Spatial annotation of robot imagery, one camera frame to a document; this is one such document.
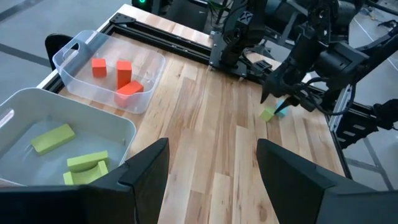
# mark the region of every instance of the orange block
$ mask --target orange block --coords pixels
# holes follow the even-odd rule
[[[103,58],[94,58],[91,60],[93,67],[93,76],[96,78],[106,77],[106,62]]]
[[[116,64],[116,89],[121,89],[131,82],[131,62],[120,60]]]
[[[128,104],[132,103],[129,101],[129,97],[135,93],[141,93],[144,91],[144,86],[137,81],[132,81],[124,87],[116,91],[114,101],[120,107],[125,108]]]

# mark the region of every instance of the gray floor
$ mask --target gray floor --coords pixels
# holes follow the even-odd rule
[[[0,1],[0,12],[21,3],[23,0]],[[0,102],[15,91],[28,86],[36,86],[50,69],[10,54],[4,45],[11,47],[12,54],[23,50],[46,60],[44,39],[51,33],[63,33],[74,36],[85,29],[96,29],[116,9],[129,0],[96,0],[96,1],[65,1],[65,0],[29,0],[33,6],[0,20]],[[395,1],[388,0],[388,7],[395,7]],[[386,21],[394,17],[374,11],[371,16],[359,14],[351,23],[350,44],[358,47],[376,39],[387,32],[387,29],[377,27],[379,21]],[[289,51],[272,43],[271,54],[277,60],[283,60]],[[372,105],[383,103],[391,98],[398,98],[398,54],[390,61],[384,62],[371,75],[358,84],[356,101]],[[377,157],[375,162],[368,149],[371,147]],[[388,181],[394,189],[398,189],[398,132],[380,130],[360,140],[344,150],[349,159],[364,162],[372,166],[379,166],[385,170]],[[376,190],[387,190],[386,180],[382,175],[357,166],[349,166],[354,180],[368,185]]]

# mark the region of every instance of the white plastic bin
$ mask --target white plastic bin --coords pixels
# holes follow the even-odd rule
[[[70,142],[39,155],[30,140],[63,124]],[[0,186],[63,185],[67,159],[108,151],[108,170],[120,166],[136,134],[128,119],[38,88],[20,90],[0,105]]]
[[[93,76],[93,58],[106,60],[106,78]],[[80,32],[52,60],[70,93],[135,114],[148,108],[165,64],[165,58],[157,52],[92,30]],[[126,96],[127,105],[123,107],[114,100],[118,60],[130,61],[132,80],[144,86],[142,93]]]

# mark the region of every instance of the wooden tabletop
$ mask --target wooden tabletop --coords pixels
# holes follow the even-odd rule
[[[124,5],[118,12],[211,45],[208,35],[140,9]],[[275,107],[276,99],[270,96],[261,105],[260,85],[238,82],[209,71],[206,65],[147,47],[163,54],[166,65],[144,114],[130,114],[79,98],[66,89],[60,94],[133,121],[137,135],[130,156],[158,138],[169,138],[170,175],[159,223],[277,223],[256,160],[259,138],[343,175],[325,117],[318,111],[289,108],[285,118],[275,117],[266,123],[259,115],[266,106]],[[268,62],[279,65],[271,59]]]

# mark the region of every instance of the yellow-green block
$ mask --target yellow-green block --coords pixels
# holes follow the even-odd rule
[[[44,155],[75,138],[75,133],[68,124],[57,127],[30,141],[36,152]]]
[[[108,168],[105,161],[99,161],[93,168],[83,172],[66,172],[63,174],[63,181],[66,185],[89,184],[92,181],[106,175]]]
[[[260,118],[263,119],[264,121],[269,121],[273,115],[274,115],[275,110],[271,109],[271,108],[266,108],[261,114],[260,114]]]
[[[97,165],[99,161],[107,161],[108,152],[101,151],[96,153],[87,154],[84,156],[78,156],[67,160],[69,171],[81,172],[87,169],[91,169]]]

